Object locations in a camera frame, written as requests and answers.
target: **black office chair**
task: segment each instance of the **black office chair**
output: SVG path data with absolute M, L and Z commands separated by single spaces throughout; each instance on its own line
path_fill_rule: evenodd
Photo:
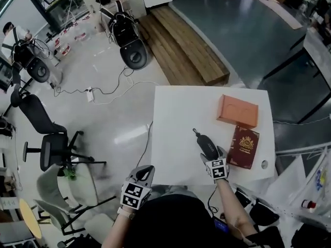
M 70 166 L 72 156 L 89 160 L 85 163 L 106 163 L 95 162 L 93 157 L 87 157 L 71 152 L 72 150 L 77 149 L 74 145 L 77 136 L 83 135 L 84 132 L 77 131 L 68 145 L 69 139 L 66 128 L 51 121 L 41 101 L 36 95 L 32 95 L 28 92 L 19 93 L 19 89 L 19 85 L 14 87 L 14 92 L 10 97 L 12 106 L 21 109 L 37 132 L 40 134 L 47 134 L 42 139 L 40 149 L 29 148 L 28 142 L 25 142 L 23 162 L 26 162 L 27 153 L 40 153 L 40 168 L 43 171 L 46 171 L 53 164 Z

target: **passport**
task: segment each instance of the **passport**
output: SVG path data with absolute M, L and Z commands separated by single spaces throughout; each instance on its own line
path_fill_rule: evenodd
M 236 126 L 227 156 L 227 163 L 245 169 L 251 169 L 257 151 L 259 138 L 259 133 Z

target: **orange box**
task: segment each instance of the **orange box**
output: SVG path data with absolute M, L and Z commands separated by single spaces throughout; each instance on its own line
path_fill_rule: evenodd
M 219 100 L 217 120 L 252 129 L 258 125 L 258 114 L 258 105 L 226 95 Z

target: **gold emblem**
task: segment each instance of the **gold emblem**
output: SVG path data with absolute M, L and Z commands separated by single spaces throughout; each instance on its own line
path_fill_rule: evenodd
M 253 141 L 250 137 L 246 136 L 246 137 L 242 137 L 240 143 L 239 143 L 240 146 L 243 146 L 244 148 L 246 149 L 250 149 L 252 150 L 253 149 Z

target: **wooden pallet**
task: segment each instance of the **wooden pallet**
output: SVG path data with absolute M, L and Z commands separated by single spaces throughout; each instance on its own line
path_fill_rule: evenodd
M 213 50 L 170 7 L 159 7 L 151 12 L 194 65 L 204 85 L 214 85 L 229 78 L 228 69 Z
M 171 85 L 204 85 L 182 48 L 152 15 L 140 18 L 140 24 L 141 34 Z

